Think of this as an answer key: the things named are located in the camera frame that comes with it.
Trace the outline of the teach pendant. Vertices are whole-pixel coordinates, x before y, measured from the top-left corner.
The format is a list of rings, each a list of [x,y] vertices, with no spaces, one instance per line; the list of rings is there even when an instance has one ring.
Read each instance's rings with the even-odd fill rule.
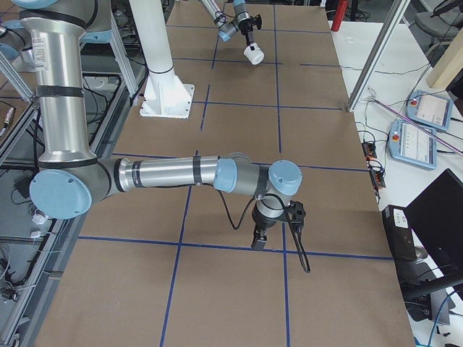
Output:
[[[454,103],[450,98],[416,90],[407,101],[407,116],[440,132],[449,130]]]
[[[436,139],[403,120],[391,125],[388,150],[396,160],[430,170],[437,168]]]

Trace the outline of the white smiley face mug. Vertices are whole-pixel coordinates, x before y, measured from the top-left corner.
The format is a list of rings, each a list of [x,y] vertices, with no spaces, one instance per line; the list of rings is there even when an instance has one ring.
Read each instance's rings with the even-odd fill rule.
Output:
[[[265,54],[257,43],[253,44],[253,48],[254,51],[251,51],[246,47],[243,54],[252,65],[258,65],[264,60]]]

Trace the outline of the red fire extinguisher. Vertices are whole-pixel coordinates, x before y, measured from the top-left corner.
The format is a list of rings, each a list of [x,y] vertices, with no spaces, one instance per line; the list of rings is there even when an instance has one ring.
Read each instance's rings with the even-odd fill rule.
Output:
[[[335,16],[332,21],[331,31],[338,32],[339,28],[341,27],[341,23],[344,20],[344,16],[348,7],[349,1],[348,0],[339,0],[337,4],[337,8],[335,11]]]

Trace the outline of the black monitor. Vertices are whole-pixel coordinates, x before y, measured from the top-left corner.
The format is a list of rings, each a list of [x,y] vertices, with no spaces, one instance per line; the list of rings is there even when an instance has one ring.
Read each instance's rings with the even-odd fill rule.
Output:
[[[402,286],[406,301],[448,287],[462,290],[462,180],[445,169],[406,207],[388,205],[381,212],[389,249],[395,260],[415,261],[416,234],[443,276]]]

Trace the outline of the black power strip right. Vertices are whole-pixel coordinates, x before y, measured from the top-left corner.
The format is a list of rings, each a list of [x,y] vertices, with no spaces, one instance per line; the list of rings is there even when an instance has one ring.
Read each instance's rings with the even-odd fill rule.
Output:
[[[384,181],[385,170],[379,166],[370,166],[369,167],[370,178],[372,181],[372,185],[375,189],[383,189],[386,187],[386,183]]]

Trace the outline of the teach pendant far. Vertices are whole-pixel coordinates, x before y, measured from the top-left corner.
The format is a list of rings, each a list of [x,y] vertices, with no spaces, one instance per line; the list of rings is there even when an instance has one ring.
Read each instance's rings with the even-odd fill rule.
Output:
[[[450,98],[416,90],[407,101],[407,116],[440,132],[449,130],[454,103]]]

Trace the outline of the blue tape strip crosswise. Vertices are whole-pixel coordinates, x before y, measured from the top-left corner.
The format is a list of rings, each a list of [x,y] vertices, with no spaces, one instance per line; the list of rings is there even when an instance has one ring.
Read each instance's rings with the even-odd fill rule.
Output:
[[[289,249],[262,249],[256,250],[251,247],[239,247],[239,246],[227,246],[227,245],[218,245],[218,244],[198,244],[198,243],[187,243],[187,242],[173,242],[173,241],[156,241],[156,240],[147,240],[147,239],[124,239],[124,238],[113,238],[113,237],[103,237],[103,236],[78,236],[79,240],[87,241],[109,241],[109,242],[119,242],[126,244],[155,244],[159,246],[180,246],[180,247],[190,247],[190,248],[204,248],[204,249],[226,249],[226,250],[237,250],[237,251],[246,251],[246,252],[267,252],[267,253],[278,253],[278,254],[296,254],[296,251]],[[352,259],[364,259],[364,260],[394,260],[392,257],[384,256],[375,256],[375,255],[363,255],[363,254],[345,254],[345,253],[332,253],[332,252],[309,252],[305,251],[307,256],[317,256],[317,257],[335,257],[335,258],[352,258]]]

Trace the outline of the black power strip left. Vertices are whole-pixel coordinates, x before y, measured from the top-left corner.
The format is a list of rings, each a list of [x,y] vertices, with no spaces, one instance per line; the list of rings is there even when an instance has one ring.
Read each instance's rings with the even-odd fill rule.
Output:
[[[372,160],[372,159],[377,158],[376,145],[375,145],[374,142],[372,142],[372,141],[368,141],[368,142],[364,141],[362,143],[362,150],[363,150],[365,158],[367,160]]]

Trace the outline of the grey aluminium frame post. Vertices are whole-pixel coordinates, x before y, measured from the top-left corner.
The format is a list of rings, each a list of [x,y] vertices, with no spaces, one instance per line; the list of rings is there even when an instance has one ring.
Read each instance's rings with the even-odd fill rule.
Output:
[[[385,22],[376,38],[370,54],[365,62],[365,65],[360,73],[360,76],[354,86],[354,89],[349,97],[347,111],[353,112],[360,101],[365,88],[368,86],[369,80],[378,65],[383,52],[390,41],[396,26],[400,23],[410,0],[395,0],[388,12]]]

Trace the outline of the black power strip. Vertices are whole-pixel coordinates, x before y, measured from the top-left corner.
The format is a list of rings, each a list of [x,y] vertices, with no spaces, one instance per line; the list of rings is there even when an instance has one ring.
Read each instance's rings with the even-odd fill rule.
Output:
[[[372,141],[368,141],[368,142],[364,141],[362,143],[362,150],[363,150],[365,158],[367,160],[372,160],[372,159],[377,158],[376,145],[375,145],[374,142],[372,142]]]
[[[369,167],[370,178],[372,181],[372,185],[375,189],[383,189],[386,187],[386,183],[384,181],[385,170],[379,166],[370,166]]]

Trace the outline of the purple rod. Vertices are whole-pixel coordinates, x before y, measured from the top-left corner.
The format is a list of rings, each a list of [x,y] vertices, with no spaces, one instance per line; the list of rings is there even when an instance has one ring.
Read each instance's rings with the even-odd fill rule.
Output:
[[[416,124],[411,120],[409,117],[404,116],[400,114],[399,112],[395,111],[391,107],[387,106],[386,104],[380,102],[379,100],[376,100],[375,98],[370,99],[372,102],[378,104],[380,107],[386,109],[387,111],[390,111],[392,114],[394,114],[396,117],[399,117],[401,120],[407,122],[408,124],[412,125],[414,128],[420,130],[427,136],[433,138],[436,142],[440,143],[444,147],[450,149],[450,151],[456,153],[457,155],[463,156],[463,152],[461,150],[458,150],[455,146],[451,145],[449,142],[441,139],[439,136],[433,134],[432,132],[427,131],[424,127],[420,126],[419,124]]]

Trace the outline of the wooden beam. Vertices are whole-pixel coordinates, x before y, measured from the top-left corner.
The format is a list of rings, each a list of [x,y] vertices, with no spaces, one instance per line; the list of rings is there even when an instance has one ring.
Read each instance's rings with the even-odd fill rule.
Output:
[[[446,89],[462,70],[462,40],[463,33],[460,30],[426,78],[426,82],[430,88]]]

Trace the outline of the brown paper table cover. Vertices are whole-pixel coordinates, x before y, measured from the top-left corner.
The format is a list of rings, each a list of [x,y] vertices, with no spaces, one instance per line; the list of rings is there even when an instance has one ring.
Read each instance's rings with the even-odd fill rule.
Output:
[[[323,10],[276,6],[279,154],[272,5],[245,61],[196,2],[168,21],[174,66],[195,85],[186,120],[133,108],[114,154],[132,160],[244,153],[287,159],[303,180],[309,252],[390,257],[336,49]],[[211,187],[135,189],[99,202],[80,236],[249,247],[248,198]],[[281,225],[265,249],[283,249]],[[287,254],[291,346],[413,346],[393,261]],[[283,254],[77,240],[37,346],[286,346]]]

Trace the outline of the teach pendant near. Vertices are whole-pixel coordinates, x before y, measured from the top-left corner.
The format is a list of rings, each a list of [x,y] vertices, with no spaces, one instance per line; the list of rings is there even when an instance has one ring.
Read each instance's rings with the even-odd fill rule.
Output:
[[[391,125],[388,150],[396,160],[430,170],[437,168],[436,139],[403,120]]]

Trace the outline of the blue tape strip lengthwise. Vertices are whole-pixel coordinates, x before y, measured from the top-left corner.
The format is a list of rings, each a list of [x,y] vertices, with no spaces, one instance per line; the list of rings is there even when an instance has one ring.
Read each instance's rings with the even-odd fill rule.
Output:
[[[276,5],[273,7],[273,36],[274,36],[274,56],[275,56],[275,73],[276,73],[276,106],[277,106],[277,126],[278,126],[278,146],[279,154],[282,154],[281,138],[281,116],[280,116],[280,94],[279,94],[279,60],[277,46],[277,27],[276,27]],[[291,346],[290,332],[290,315],[289,315],[289,287],[287,272],[287,252],[286,252],[286,224],[281,225],[282,247],[283,247],[283,272],[284,272],[284,308],[285,308],[285,328],[286,328],[286,346]]]

